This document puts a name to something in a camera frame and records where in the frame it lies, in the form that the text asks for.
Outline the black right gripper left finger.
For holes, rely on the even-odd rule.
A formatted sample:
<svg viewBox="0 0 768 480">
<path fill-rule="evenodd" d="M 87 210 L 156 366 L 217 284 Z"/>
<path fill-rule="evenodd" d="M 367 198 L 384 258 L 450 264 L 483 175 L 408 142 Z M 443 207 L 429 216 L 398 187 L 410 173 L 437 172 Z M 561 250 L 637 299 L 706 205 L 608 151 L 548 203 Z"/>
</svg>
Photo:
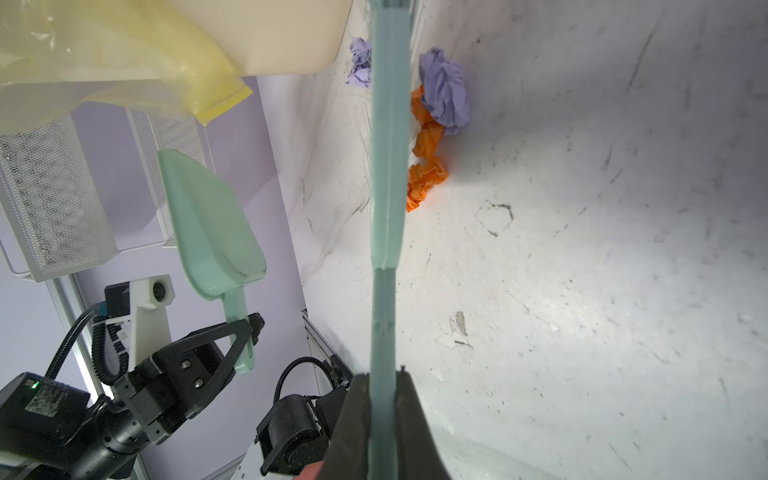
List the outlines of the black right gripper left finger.
<svg viewBox="0 0 768 480">
<path fill-rule="evenodd" d="M 368 478 L 371 424 L 369 374 L 356 375 L 350 385 L 332 434 L 318 480 Z"/>
</svg>

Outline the green plastic dustpan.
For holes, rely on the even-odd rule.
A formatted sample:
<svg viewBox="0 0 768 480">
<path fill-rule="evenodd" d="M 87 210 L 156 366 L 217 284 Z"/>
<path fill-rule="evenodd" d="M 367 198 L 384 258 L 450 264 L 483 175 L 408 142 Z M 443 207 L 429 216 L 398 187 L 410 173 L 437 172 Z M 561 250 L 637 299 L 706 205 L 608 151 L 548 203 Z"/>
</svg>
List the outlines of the green plastic dustpan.
<svg viewBox="0 0 768 480">
<path fill-rule="evenodd" d="M 173 149 L 157 153 L 185 275 L 203 299 L 222 302 L 228 322 L 246 320 L 245 286 L 263 279 L 262 249 L 233 188 Z"/>
</svg>

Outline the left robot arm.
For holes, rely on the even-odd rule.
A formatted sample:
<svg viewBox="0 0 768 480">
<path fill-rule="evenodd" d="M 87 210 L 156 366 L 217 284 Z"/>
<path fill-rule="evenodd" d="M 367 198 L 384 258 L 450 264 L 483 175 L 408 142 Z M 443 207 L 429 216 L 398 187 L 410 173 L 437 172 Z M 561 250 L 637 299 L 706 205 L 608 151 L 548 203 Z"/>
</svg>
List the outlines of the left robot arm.
<svg viewBox="0 0 768 480">
<path fill-rule="evenodd" d="M 23 372 L 1 391 L 1 476 L 4 479 L 126 479 L 147 446 L 159 445 L 198 416 L 235 376 L 236 351 L 217 340 L 233 337 L 244 348 L 265 322 L 258 313 L 232 324 L 196 330 L 135 367 L 118 350 L 120 370 L 107 374 L 113 396 L 92 401 L 56 376 L 86 323 L 94 326 L 96 361 L 104 360 L 113 308 L 99 302 L 67 333 L 45 375 Z"/>
</svg>

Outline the green hand brush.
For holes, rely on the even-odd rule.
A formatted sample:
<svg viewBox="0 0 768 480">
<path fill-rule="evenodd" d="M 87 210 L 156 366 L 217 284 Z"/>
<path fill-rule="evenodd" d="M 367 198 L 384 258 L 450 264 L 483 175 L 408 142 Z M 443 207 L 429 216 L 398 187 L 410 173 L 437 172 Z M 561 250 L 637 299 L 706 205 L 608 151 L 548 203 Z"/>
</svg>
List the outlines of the green hand brush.
<svg viewBox="0 0 768 480">
<path fill-rule="evenodd" d="M 395 479 L 396 271 L 403 245 L 410 144 L 411 3 L 372 1 L 371 265 L 367 477 Z"/>
</svg>

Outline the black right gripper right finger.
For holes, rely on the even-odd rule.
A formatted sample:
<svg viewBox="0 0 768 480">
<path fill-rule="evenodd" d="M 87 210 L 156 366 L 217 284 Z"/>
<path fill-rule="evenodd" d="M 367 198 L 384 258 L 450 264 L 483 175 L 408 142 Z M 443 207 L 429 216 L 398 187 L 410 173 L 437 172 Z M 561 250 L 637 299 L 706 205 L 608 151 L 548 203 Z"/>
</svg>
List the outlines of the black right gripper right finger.
<svg viewBox="0 0 768 480">
<path fill-rule="evenodd" d="M 448 480 L 410 373 L 396 375 L 395 432 L 400 480 Z"/>
</svg>

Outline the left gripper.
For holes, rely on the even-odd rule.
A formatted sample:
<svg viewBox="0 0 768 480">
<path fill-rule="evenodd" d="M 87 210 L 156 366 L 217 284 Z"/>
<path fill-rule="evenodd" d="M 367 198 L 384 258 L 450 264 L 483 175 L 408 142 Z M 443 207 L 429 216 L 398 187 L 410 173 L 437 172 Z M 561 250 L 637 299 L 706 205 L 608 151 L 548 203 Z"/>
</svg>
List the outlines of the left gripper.
<svg viewBox="0 0 768 480">
<path fill-rule="evenodd" d="M 159 445 L 213 402 L 236 373 L 242 354 L 252 353 L 264 326 L 263 317 L 251 313 L 195 330 L 118 380 L 117 396 L 149 441 Z M 231 345 L 222 359 L 211 342 L 224 337 Z M 183 352 L 176 345 L 202 346 Z"/>
</svg>

